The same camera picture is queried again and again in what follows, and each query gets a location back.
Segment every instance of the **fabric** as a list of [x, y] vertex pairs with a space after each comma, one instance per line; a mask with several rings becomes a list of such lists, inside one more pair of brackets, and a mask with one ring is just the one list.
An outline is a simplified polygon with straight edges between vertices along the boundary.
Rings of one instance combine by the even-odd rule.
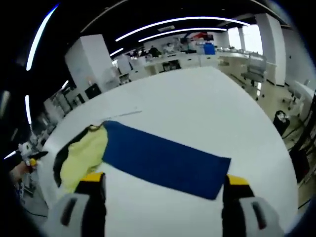
[[154, 184], [216, 199], [230, 158], [208, 154], [119, 122], [105, 121], [103, 125], [108, 135], [104, 162]]
[[93, 126], [89, 128], [85, 136], [68, 147], [68, 157], [61, 167], [61, 182], [69, 193], [74, 192], [81, 178], [102, 162], [108, 142], [107, 132], [103, 126], [99, 129]]

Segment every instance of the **floor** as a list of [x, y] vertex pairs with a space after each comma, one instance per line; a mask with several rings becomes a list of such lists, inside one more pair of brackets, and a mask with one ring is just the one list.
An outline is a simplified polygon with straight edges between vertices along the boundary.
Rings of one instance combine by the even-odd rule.
[[[249, 84], [248, 81], [245, 81], [243, 79], [238, 79], [234, 77], [233, 75], [228, 75], [233, 81], [235, 81], [238, 85], [244, 86], [244, 84]], [[261, 85], [262, 92], [258, 92], [256, 88], [250, 88], [248, 91], [248, 94], [253, 98], [256, 99], [258, 97], [258, 105], [262, 108], [262, 110], [267, 114], [267, 116], [273, 121], [275, 113], [278, 110], [282, 110], [286, 113], [289, 112], [288, 110], [288, 103], [284, 103], [282, 100], [283, 98], [290, 99], [290, 93], [287, 90], [287, 86], [280, 87], [270, 84], [269, 82], [266, 82]], [[290, 120], [290, 126], [285, 131], [285, 135], [288, 134], [290, 131], [294, 130], [298, 126], [300, 126], [302, 122], [298, 119], [298, 117], [292, 117]], [[290, 136], [285, 138], [283, 141], [288, 149], [290, 149], [297, 139], [302, 134], [304, 127], [302, 126], [300, 129], [298, 129], [296, 132], [292, 133]], [[316, 163], [316, 153], [312, 153], [309, 155], [309, 163], [310, 167], [313, 167]], [[302, 205], [307, 200], [311, 198], [312, 195], [316, 194], [316, 177], [312, 176], [312, 178], [305, 182], [304, 180], [298, 184], [298, 193], [299, 193], [299, 203], [298, 205]], [[299, 213], [304, 212], [307, 205], [299, 209]]]
[[[228, 75], [233, 81], [235, 81], [238, 85], [243, 86], [245, 81], [243, 79], [239, 80], [232, 75]], [[267, 116], [273, 120], [276, 111], [282, 110], [284, 112], [288, 112], [288, 104], [282, 102], [283, 98], [290, 98], [290, 93], [288, 92], [286, 87], [279, 87], [279, 86], [274, 86], [268, 82], [262, 84], [261, 86], [262, 92], [260, 92], [259, 95], [259, 100], [257, 101], [258, 105], [263, 109], [263, 111], [267, 114]], [[251, 88], [248, 91], [249, 95], [252, 98], [257, 97], [257, 93], [259, 92], [255, 88]], [[286, 130], [284, 134], [287, 134], [297, 126], [299, 126], [301, 122], [297, 117], [293, 117], [291, 119], [290, 126]], [[286, 144], [286, 147], [289, 149], [293, 146], [295, 141], [298, 139], [302, 132], [302, 128], [297, 130], [297, 132], [294, 132], [291, 136], [288, 138], [284, 139], [284, 142]], [[310, 165], [314, 165], [316, 163], [316, 155], [311, 154], [310, 155]], [[299, 192], [299, 203], [298, 205], [300, 206], [303, 204], [305, 201], [311, 198], [313, 194], [316, 194], [316, 178], [313, 176], [308, 182], [304, 183], [302, 182], [301, 184], [298, 185], [298, 192]], [[32, 213], [34, 214], [40, 214], [47, 216], [48, 208], [42, 198], [42, 195], [40, 193], [40, 188], [37, 189], [34, 198], [27, 197], [25, 200], [25, 207]], [[301, 208], [299, 210], [299, 213], [304, 212], [306, 206]], [[30, 215], [30, 217], [34, 220], [35, 223], [38, 225], [41, 225], [46, 218], [40, 217], [40, 216], [35, 216], [35, 215]]]

